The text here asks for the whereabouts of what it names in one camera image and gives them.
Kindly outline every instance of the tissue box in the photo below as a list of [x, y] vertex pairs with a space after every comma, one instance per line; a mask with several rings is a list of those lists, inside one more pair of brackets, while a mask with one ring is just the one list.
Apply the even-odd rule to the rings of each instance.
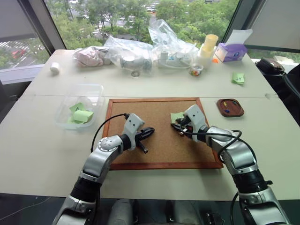
[[225, 45], [225, 43], [219, 43], [215, 51], [215, 55], [221, 62], [242, 60], [246, 53], [247, 48], [243, 44]]

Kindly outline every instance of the power cord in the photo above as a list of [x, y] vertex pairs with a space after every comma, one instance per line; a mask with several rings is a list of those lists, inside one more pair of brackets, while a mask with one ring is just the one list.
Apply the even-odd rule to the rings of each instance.
[[226, 150], [230, 145], [232, 145], [233, 143], [235, 143], [242, 135], [242, 132], [240, 130], [233, 130], [233, 132], [238, 132], [239, 134], [231, 141], [229, 142], [227, 145], [225, 145], [223, 148], [221, 148], [221, 150], [218, 152], [217, 157], [218, 159], [224, 163], [223, 159], [221, 159], [221, 154], [224, 150]]
[[255, 155], [253, 149], [251, 148], [251, 146], [247, 142], [245, 142], [243, 139], [240, 139], [241, 131], [239, 131], [239, 130], [233, 131], [233, 132], [238, 132], [239, 133], [237, 136], [227, 135], [227, 134], [219, 134], [219, 133], [190, 133], [190, 132], [186, 132], [186, 131], [182, 130], [182, 125], [180, 124], [180, 132], [182, 132], [184, 134], [187, 134], [187, 135], [216, 135], [216, 136], [224, 136], [224, 137], [231, 137], [231, 138], [233, 138], [233, 140], [230, 143], [228, 143], [226, 146], [224, 146], [220, 150], [220, 152], [219, 152], [220, 154], [222, 153], [222, 151], [225, 150], [225, 147], [227, 148], [228, 146], [230, 146], [231, 144], [233, 144], [235, 141], [239, 140], [240, 142], [243, 142], [250, 149], [250, 151], [251, 151], [254, 159], [257, 161], [256, 155]]
[[113, 118], [116, 118], [116, 117], [119, 117], [119, 116], [125, 116], [125, 119], [128, 119], [129, 117], [129, 114], [128, 113], [122, 113], [122, 114], [118, 114], [118, 115], [115, 115], [115, 116], [112, 116], [110, 118], [108, 118], [107, 120], [105, 120], [98, 128], [98, 130], [96, 131], [95, 135], [94, 135], [94, 138], [93, 138], [93, 141], [92, 141], [92, 146], [90, 148], [90, 152], [92, 153], [94, 151], [94, 143], [95, 143], [95, 139], [97, 137], [97, 134], [99, 133], [99, 130], [104, 126], [104, 124], [106, 124], [108, 121], [110, 121], [111, 119]]
[[39, 203], [37, 203], [37, 204], [34, 204], [34, 205], [30, 205], [30, 206], [24, 207], [24, 208], [22, 208], [22, 209], [20, 209], [20, 210], [18, 210], [18, 211], [16, 211], [16, 212], [13, 212], [13, 213], [11, 213], [11, 214], [5, 216], [5, 217], [2, 217], [2, 218], [0, 218], [0, 221], [2, 221], [2, 220], [4, 220], [4, 219], [6, 219], [7, 217], [10, 217], [10, 216], [12, 216], [12, 215], [18, 213], [18, 212], [21, 212], [21, 211], [23, 211], [23, 210], [25, 210], [25, 209], [28, 209], [28, 208], [31, 208], [31, 207], [33, 207], [33, 206], [37, 206], [37, 205], [43, 204], [43, 203], [47, 202], [50, 198], [51, 198], [51, 197], [48, 197], [48, 198], [46, 198], [45, 200], [43, 200], [43, 201], [41, 201], [41, 202], [39, 202]]
[[93, 222], [92, 224], [97, 224], [97, 214], [98, 212], [100, 212], [100, 187], [97, 191], [96, 194], [96, 206], [95, 206], [95, 212], [94, 212], [94, 216], [93, 216]]
[[231, 225], [234, 225], [234, 221], [233, 221], [233, 207], [234, 207], [234, 204], [235, 204], [235, 201], [237, 199], [237, 197], [239, 196], [238, 192], [234, 195], [232, 201], [231, 201], [231, 204], [230, 204], [230, 223]]

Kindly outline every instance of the brown tray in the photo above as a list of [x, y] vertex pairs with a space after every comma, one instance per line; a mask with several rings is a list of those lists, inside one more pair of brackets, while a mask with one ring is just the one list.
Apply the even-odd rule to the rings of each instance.
[[217, 101], [217, 108], [222, 116], [239, 117], [244, 115], [244, 110], [238, 100], [234, 98], [220, 99]]
[[[142, 141], [149, 149], [147, 154], [140, 149], [125, 151], [114, 160], [111, 169], [222, 168], [215, 151], [203, 142], [196, 143], [186, 136], [180, 136], [171, 127], [170, 113], [183, 112], [194, 104], [203, 111], [198, 97], [110, 99], [107, 119], [120, 113], [135, 113], [145, 121], [143, 127], [155, 128], [153, 135]], [[121, 134], [124, 123], [123, 117], [108, 121], [103, 137]]]

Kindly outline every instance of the green paper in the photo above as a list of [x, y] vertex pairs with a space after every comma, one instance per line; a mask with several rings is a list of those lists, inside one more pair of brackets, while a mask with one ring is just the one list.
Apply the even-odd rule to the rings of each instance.
[[176, 123], [176, 120], [178, 118], [183, 118], [183, 112], [179, 112], [179, 113], [171, 113], [171, 123]]
[[84, 105], [81, 102], [77, 103], [74, 106], [71, 106], [70, 110], [71, 110], [72, 113], [75, 113], [77, 110], [86, 111], [86, 109], [84, 108]]
[[84, 110], [76, 110], [73, 113], [73, 119], [76, 121], [81, 121], [86, 123], [93, 115], [93, 112], [90, 111], [84, 111]]
[[67, 120], [67, 123], [70, 124], [70, 123], [76, 123], [76, 124], [81, 124], [81, 123], [84, 123], [82, 121], [77, 121], [77, 120], [74, 120], [73, 116], [70, 116]]
[[232, 73], [232, 83], [243, 84], [244, 81], [244, 73]]

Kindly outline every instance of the plastic bag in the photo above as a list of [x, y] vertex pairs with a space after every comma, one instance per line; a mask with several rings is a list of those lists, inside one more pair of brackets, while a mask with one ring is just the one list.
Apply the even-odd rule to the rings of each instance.
[[111, 61], [106, 57], [107, 52], [107, 47], [90, 46], [76, 49], [73, 58], [79, 67], [100, 67], [111, 64]]
[[131, 71], [132, 76], [152, 69], [152, 45], [144, 42], [118, 39], [110, 36], [104, 47], [108, 47], [107, 57], [118, 67]]
[[164, 20], [156, 20], [149, 26], [153, 42], [152, 60], [158, 67], [189, 68], [199, 49], [177, 38], [175, 32]]

